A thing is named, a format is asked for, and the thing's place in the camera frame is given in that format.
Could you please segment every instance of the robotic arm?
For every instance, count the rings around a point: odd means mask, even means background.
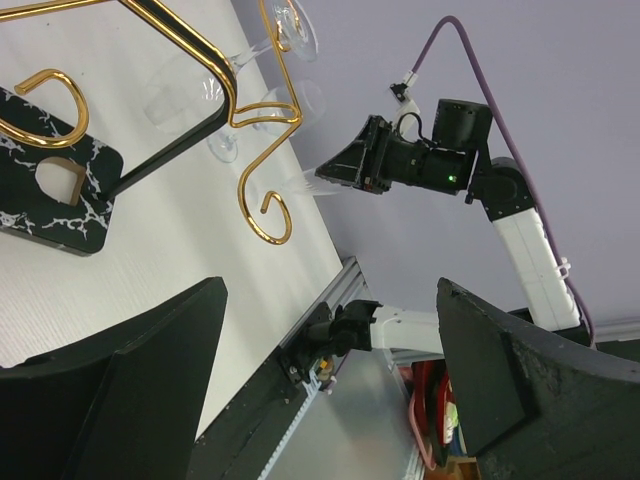
[[[415,142],[401,133],[409,116],[418,121]],[[465,202],[482,203],[509,252],[534,323],[553,331],[577,327],[579,310],[564,281],[568,266],[556,263],[524,176],[512,159],[489,156],[492,120],[486,105],[440,100],[429,140],[415,113],[402,114],[395,125],[370,116],[358,137],[316,175],[373,194],[387,192],[393,182],[451,195],[465,190]]]
[[[429,139],[423,135],[420,111],[410,90],[417,69],[447,23],[460,34],[488,105],[440,100]],[[394,121],[371,115],[356,139],[318,167],[315,176],[376,195],[389,191],[394,182],[449,195],[465,191],[465,203],[482,203],[509,253],[529,307],[519,316],[546,330],[593,343],[593,329],[586,328],[591,325],[585,306],[567,278],[570,265],[557,255],[551,232],[545,229],[544,210],[537,203],[526,167],[459,20],[445,17],[436,25],[412,70],[390,90],[399,103]],[[490,156],[488,137],[494,120],[513,159]],[[409,141],[405,134],[414,123],[418,139]],[[313,334],[302,341],[306,360],[314,356],[314,351],[326,354],[335,350],[340,354],[350,348],[442,353],[435,312],[406,312],[375,302],[352,303],[337,312],[335,319],[329,319],[332,321],[309,330]],[[304,369],[308,366],[305,363],[303,360],[299,366]]]

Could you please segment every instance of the wine glass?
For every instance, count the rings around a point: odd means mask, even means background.
[[[293,89],[298,97],[300,111],[302,113],[302,124],[293,132],[293,135],[311,128],[324,115],[327,105],[322,95],[322,90],[311,80],[298,80],[293,82]],[[281,85],[269,91],[261,100],[261,102],[280,102],[290,103],[291,96],[286,85]],[[257,112],[259,117],[284,117],[280,108],[265,107]],[[287,129],[289,124],[278,122],[260,122],[254,123],[253,128],[263,131],[273,137],[281,136]],[[223,163],[232,163],[238,158],[238,135],[240,131],[225,125],[220,130],[207,138],[207,145],[211,153]]]
[[[265,0],[275,18],[278,38],[284,51],[313,62],[318,58],[318,42],[309,18],[298,0]],[[273,47],[267,37],[228,60],[236,74],[251,60]],[[211,72],[181,53],[165,63],[143,90],[143,110],[149,121],[167,134],[178,134],[206,118],[222,106],[224,91]]]
[[[296,195],[324,197],[338,193],[353,193],[355,190],[338,183],[332,183],[316,175],[316,169],[310,168],[289,177],[282,190]]]

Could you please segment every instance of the white table surface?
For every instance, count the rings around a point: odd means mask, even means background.
[[[20,3],[27,2],[0,0],[1,7]],[[225,54],[248,47],[228,0],[167,4]],[[43,68],[69,74],[89,102],[89,134],[116,148],[128,171],[171,140],[146,120],[139,92],[177,52],[111,2],[0,24],[0,85],[12,89]],[[238,78],[240,104],[266,93],[255,62]],[[73,101],[55,83],[27,98],[75,123]],[[249,127],[241,142],[239,162],[247,163],[269,138]],[[107,244],[89,258],[0,234],[0,365],[77,341],[221,276],[229,301],[201,433],[341,268],[312,198],[284,195],[294,224],[286,245],[260,240],[237,205],[237,169],[215,160],[204,143],[192,148],[118,198]],[[253,178],[262,196],[296,171],[287,143]],[[268,232],[283,231],[278,208],[256,216]]]

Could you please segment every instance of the white vein pattern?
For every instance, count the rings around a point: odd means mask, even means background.
[[[9,153],[13,152],[14,150],[17,150],[20,153],[25,153],[24,148],[22,148],[22,145],[18,145],[11,138],[7,137],[2,133],[0,133],[0,147],[8,149]]]
[[[13,228],[15,230],[22,230],[29,235],[33,235],[31,227],[35,227],[36,224],[29,220],[29,216],[26,213],[10,214],[0,211],[0,230],[3,228]]]
[[[100,150],[102,150],[104,147],[106,147],[107,145],[102,143],[100,140],[96,140],[95,138],[93,139],[93,150],[92,150],[92,155],[91,155],[91,159],[87,162],[87,181],[91,184],[91,186],[93,187],[93,189],[95,190],[95,193],[100,193],[100,182],[98,181],[98,179],[93,175],[93,172],[91,171],[91,162],[94,161],[96,159],[96,157],[100,154]]]
[[[18,165],[22,165],[23,167],[27,167],[27,169],[30,172],[35,172],[36,171],[36,167],[37,165],[35,163],[32,162],[21,162],[20,160],[18,160],[17,158],[13,159],[13,163],[16,163]]]
[[[87,202],[87,200],[81,195],[80,200],[82,200],[82,204],[86,209],[84,218],[54,218],[51,223],[43,225],[42,228],[51,228],[55,225],[64,225],[69,230],[77,230],[84,236],[84,239],[87,239],[87,223],[91,221],[98,222],[100,226],[102,226],[105,230],[108,228],[107,222],[104,219],[103,215],[99,215],[93,209],[91,204]],[[111,203],[108,204],[107,213],[111,211],[113,207]]]
[[[42,120],[42,122],[46,123],[47,126],[49,127],[49,130],[51,130],[51,136],[54,138],[60,138],[62,135],[60,134],[60,132],[58,131],[58,129],[56,128],[55,124],[51,121],[51,114],[49,112],[46,112],[44,110],[42,110],[39,107],[36,107],[35,105],[29,103],[29,102],[25,102],[24,105],[26,107],[29,108],[37,108],[38,110],[40,110],[40,113],[42,115],[40,115],[40,117],[38,117],[38,120]],[[73,145],[71,145],[70,147],[71,150],[75,151],[75,147]]]

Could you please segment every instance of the red object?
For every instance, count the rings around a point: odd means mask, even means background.
[[[420,427],[418,426],[418,421],[415,415],[415,402],[416,395],[414,393],[411,396],[411,402],[409,402],[409,424],[411,425],[411,430],[416,438],[416,443],[418,444],[418,450],[420,451],[422,461],[429,470],[433,471],[438,465],[436,464],[436,460],[433,458],[433,447],[431,446],[431,443],[425,441],[425,436],[422,434]]]
[[[429,377],[433,372],[433,362],[419,362],[415,364],[414,372],[414,412],[416,421],[423,435],[429,435],[429,425],[427,422],[426,389]]]

